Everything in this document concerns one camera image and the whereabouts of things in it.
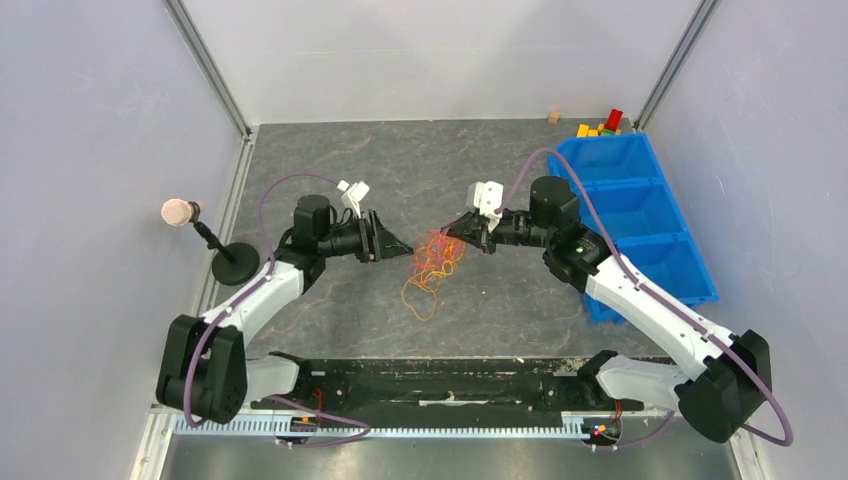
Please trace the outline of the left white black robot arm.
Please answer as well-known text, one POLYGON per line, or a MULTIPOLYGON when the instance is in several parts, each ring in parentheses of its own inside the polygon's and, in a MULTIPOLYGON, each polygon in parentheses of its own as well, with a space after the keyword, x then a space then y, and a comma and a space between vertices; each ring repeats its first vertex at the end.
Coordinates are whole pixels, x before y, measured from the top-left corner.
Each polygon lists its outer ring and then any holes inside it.
POLYGON ((276 395, 290 408, 313 398, 304 361, 282 353, 250 359, 246 347, 285 306, 305 294, 333 257, 362 263, 410 256, 376 211, 338 223, 322 195, 301 197, 293 225, 270 260, 228 300, 199 317, 170 325, 155 389, 156 400, 183 412, 193 425, 230 422, 243 405, 276 395))

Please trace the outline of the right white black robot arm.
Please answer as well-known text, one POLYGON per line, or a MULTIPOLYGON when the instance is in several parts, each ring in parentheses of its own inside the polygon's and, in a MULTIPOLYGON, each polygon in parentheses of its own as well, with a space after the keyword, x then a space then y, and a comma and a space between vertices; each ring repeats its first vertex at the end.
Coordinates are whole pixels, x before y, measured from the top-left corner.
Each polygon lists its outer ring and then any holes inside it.
POLYGON ((502 185, 473 184, 469 212, 444 233, 487 254, 499 245, 541 248, 554 277, 610 307, 673 361, 664 365, 602 351, 579 372, 577 392, 585 405, 602 408, 616 399, 659 406, 717 443, 746 427, 772 386, 770 347, 761 335, 737 335, 650 280, 582 222, 581 201, 565 179, 534 180, 526 210, 504 209, 502 199, 502 185))

